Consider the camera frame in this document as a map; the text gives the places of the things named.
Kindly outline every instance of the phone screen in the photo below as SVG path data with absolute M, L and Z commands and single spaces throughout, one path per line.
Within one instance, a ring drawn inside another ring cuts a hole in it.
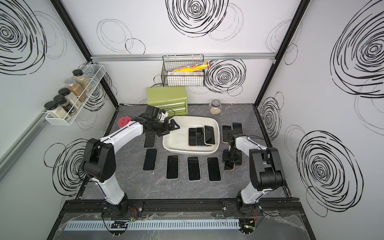
M 190 128 L 188 130 L 188 145 L 196 146 L 196 128 Z
M 169 155 L 167 158 L 167 179 L 179 177 L 179 156 Z
M 223 142 L 228 143 L 228 132 L 232 130 L 232 126 L 230 125 L 221 125 L 221 133 L 222 133 L 222 138 Z
M 143 166 L 144 171 L 153 171 L 155 169 L 156 155 L 157 155 L 156 148 L 147 149 L 147 153 L 145 154 L 144 166 Z
M 233 122 L 232 129 L 236 130 L 236 134 L 243 134 L 243 125 L 240 122 Z
M 211 182 L 221 181 L 220 166 L 218 163 L 218 157 L 208 157 L 208 178 Z
M 198 145 L 198 146 L 205 146 L 205 143 L 204 143 L 204 128 L 203 127 L 197 127 L 196 128 L 196 145 Z
M 205 144 L 215 145 L 215 133 L 214 133 L 213 127 L 204 126 L 204 139 L 205 139 Z
M 233 162 L 226 161 L 224 164 L 224 170 L 232 170 L 235 165 Z
M 154 131 L 147 131 L 145 134 L 144 147 L 154 147 L 155 146 L 156 133 Z
M 197 181 L 201 179 L 199 157 L 197 156 L 188 157 L 187 167 L 188 167 L 188 180 Z

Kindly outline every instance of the wire basket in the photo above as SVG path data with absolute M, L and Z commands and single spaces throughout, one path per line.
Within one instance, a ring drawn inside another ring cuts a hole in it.
M 90 64 L 86 67 L 85 70 L 83 70 L 83 73 L 89 78 L 89 84 L 88 86 L 92 86 L 92 89 L 89 92 L 85 92 L 83 90 L 83 94 L 87 96 L 87 98 L 84 100 L 84 102 L 81 103 L 81 107 L 77 109 L 76 114 L 73 116 L 70 116 L 71 119 L 67 122 L 64 119 L 68 116 L 65 115 L 64 118 L 54 118 L 51 114 L 47 114 L 45 116 L 45 119 L 52 125 L 68 125 L 70 126 L 76 119 L 76 117 L 79 115 L 80 111 L 83 109 L 87 101 L 89 100 L 89 97 L 92 95 L 92 93 L 96 90 L 97 85 L 99 84 L 100 80 L 104 77 L 105 75 L 105 68 L 103 65 L 98 65 L 98 64 Z
M 161 70 L 161 81 L 163 87 L 204 87 L 205 70 L 201 76 L 168 76 L 169 71 L 178 68 L 199 64 L 204 62 L 204 55 L 165 55 L 163 56 L 163 68 Z

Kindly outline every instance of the red sponge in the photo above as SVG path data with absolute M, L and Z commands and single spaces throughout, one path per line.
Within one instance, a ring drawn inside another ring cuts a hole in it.
M 131 120 L 132 120 L 131 117 L 128 117 L 128 116 L 122 117 L 122 118 L 119 119 L 118 125 L 119 125 L 120 128 L 122 128 L 125 125 L 127 125 Z

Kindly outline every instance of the glass jar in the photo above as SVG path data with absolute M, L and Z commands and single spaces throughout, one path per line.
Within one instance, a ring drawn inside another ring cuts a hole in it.
M 72 107 L 72 105 L 68 102 L 68 100 L 61 94 L 55 96 L 53 100 L 62 106 L 64 110 L 71 116 L 76 114 L 76 109 Z
M 80 100 L 78 101 L 76 95 L 68 88 L 62 88 L 58 93 L 63 95 L 74 108 L 79 109 L 81 107 Z
M 80 102 L 84 102 L 84 100 L 87 99 L 87 96 L 85 94 L 82 94 L 83 89 L 81 88 L 81 86 L 77 84 L 72 78 L 65 80 L 64 83 L 71 92 L 73 92 L 76 96 L 79 97 Z
M 71 116 L 69 116 L 64 108 L 59 106 L 55 101 L 47 102 L 44 107 L 53 118 L 63 118 L 66 122 L 71 120 Z
M 219 114 L 222 110 L 221 103 L 217 99 L 212 100 L 212 102 L 209 104 L 208 108 L 209 108 L 209 111 L 214 115 Z
M 89 84 L 89 78 L 83 73 L 82 70 L 76 69 L 72 71 L 76 83 L 78 83 L 82 89 L 85 89 L 86 92 L 92 90 L 92 85 Z

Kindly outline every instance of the gray marble countertop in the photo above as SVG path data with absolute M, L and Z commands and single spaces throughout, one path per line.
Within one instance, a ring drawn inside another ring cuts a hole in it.
M 138 116 L 143 113 L 146 106 L 121 106 L 117 118 L 113 123 L 111 133 L 118 130 L 117 122 L 123 116 Z M 233 122 L 243 124 L 245 135 L 263 137 L 252 105 L 236 104 L 223 105 L 218 115 L 212 115 L 206 105 L 188 105 L 189 116 L 210 117 L 221 125 L 231 125 Z M 142 134 L 123 146 L 116 153 L 116 178 L 121 189 L 128 199 L 194 199 L 194 198 L 234 198 L 250 182 L 249 158 L 243 153 L 243 164 L 235 166 L 233 170 L 224 171 L 221 161 L 223 150 L 228 144 L 220 142 L 218 150 L 209 156 L 199 156 L 201 180 L 190 182 L 187 175 L 188 155 L 179 154 L 179 178 L 166 179 L 167 156 L 174 155 L 164 149 L 162 137 L 156 137 L 157 159 L 154 171 L 144 171 L 143 164 L 146 154 L 144 148 L 145 135 Z M 265 145 L 264 140 L 258 143 Z M 210 182 L 208 180 L 207 158 L 218 157 L 222 180 Z M 269 192 L 265 197 L 285 197 L 280 187 Z M 99 188 L 89 182 L 85 188 L 82 199 L 103 199 Z

